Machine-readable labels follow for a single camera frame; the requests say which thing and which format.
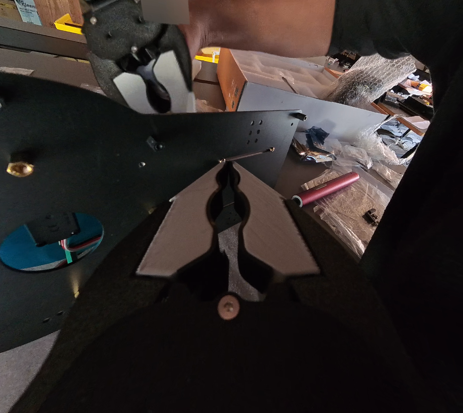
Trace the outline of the person's right forearm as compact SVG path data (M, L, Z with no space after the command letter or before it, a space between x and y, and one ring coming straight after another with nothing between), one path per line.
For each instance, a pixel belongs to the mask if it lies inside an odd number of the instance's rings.
M335 0L221 0L211 42L290 58L325 56L334 13Z

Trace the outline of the dark red screwdriver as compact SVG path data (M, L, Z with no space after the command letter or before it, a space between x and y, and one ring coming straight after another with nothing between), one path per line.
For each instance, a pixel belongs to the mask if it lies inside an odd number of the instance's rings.
M292 196L291 200L295 202L298 207L304 207L326 196L350 187L352 184L359 181L359 179L360 175L358 173L350 172L327 182L321 183L313 188L310 188L309 190L304 190L303 192Z

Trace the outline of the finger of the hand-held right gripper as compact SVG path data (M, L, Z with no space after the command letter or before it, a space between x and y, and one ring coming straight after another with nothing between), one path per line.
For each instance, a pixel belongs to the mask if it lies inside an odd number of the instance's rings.
M194 113L196 99L187 85L174 51L161 53L154 64L154 78L167 92L172 113Z
M154 73L149 67L138 67L133 73L123 72L113 83L130 109L143 115L160 114Z

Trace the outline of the bubble wrap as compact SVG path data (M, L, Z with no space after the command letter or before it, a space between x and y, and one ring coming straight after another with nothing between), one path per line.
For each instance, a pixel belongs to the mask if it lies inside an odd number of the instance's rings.
M386 59L379 54L363 56L325 90L321 99L366 110L415 70L413 56L397 59Z

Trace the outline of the yellow paper folder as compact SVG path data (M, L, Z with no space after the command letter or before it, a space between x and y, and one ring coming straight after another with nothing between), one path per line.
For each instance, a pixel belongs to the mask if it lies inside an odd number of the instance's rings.
M202 48L194 58L199 61L217 64L219 61L220 49L220 47Z

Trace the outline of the dark foil bag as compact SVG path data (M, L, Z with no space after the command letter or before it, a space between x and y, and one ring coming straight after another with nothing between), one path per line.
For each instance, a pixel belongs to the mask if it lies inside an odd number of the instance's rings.
M291 147L299 159L307 163L325 163L336 161L337 157L325 148L329 133L313 126L302 132L295 132Z

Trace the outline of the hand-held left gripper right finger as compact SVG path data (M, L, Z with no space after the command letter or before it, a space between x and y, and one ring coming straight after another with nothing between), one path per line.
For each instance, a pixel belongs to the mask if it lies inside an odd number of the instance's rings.
M320 268L285 199L241 165L231 164L236 200L244 209L238 252L241 276L319 275Z

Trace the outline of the blue toy robot arm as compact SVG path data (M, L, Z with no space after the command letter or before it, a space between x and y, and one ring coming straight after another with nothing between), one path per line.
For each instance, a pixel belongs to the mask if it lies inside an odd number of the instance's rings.
M219 161L273 187L299 124L294 110L142 115L88 90L1 73L1 242L47 214L84 213L100 246L60 269L1 263L1 352L59 330L108 253Z

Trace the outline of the yellow plastic bin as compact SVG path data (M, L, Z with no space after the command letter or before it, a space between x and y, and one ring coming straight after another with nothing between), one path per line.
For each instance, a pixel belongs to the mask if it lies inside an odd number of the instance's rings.
M54 22L55 28L68 33L83 34L82 24L74 22L69 13L61 16Z

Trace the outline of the person's right hand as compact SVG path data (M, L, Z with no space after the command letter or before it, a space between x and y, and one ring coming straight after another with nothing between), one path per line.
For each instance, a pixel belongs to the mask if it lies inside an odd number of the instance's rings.
M203 48L222 47L221 31L217 29L223 0L188 0L189 23L179 28L193 59Z

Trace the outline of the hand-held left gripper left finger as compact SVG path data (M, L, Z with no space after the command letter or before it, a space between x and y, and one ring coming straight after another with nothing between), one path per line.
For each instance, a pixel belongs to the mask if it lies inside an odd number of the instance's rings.
M174 277L218 246L211 215L213 198L222 190L219 180L225 162L188 185L171 199L170 208L136 269L141 277Z

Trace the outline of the white and orange cardboard box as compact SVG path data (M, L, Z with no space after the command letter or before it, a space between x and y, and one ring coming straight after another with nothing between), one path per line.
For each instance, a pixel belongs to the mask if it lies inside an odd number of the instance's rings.
M322 100L337 79L324 66L304 59L221 48L217 77L228 111L300 110L307 119L299 123L299 131L316 126L349 141L386 119L372 105L364 110Z

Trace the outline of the pile of clear plastic bags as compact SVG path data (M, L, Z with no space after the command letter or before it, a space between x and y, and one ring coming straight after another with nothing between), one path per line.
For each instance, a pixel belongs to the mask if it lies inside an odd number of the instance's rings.
M377 227L369 225L362 216L376 208L382 219L405 171L397 169L404 160L379 134L384 126L388 130L394 124L398 124L395 116L387 117L381 125L360 131L353 143L343 143L329 135L325 148L337 157L336 161L316 163L326 168L321 175L301 185L304 191L350 172L360 175L359 181L350 187L314 202L315 213L359 258Z

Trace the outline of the white foam sheet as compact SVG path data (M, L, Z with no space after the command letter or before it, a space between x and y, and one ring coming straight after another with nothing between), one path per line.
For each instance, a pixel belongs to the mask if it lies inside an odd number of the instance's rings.
M238 229L234 225L218 234L221 252L229 260L228 292L247 301L260 301L262 295L249 285L238 269ZM0 411L9 412L24 393L48 357L60 331L0 354Z

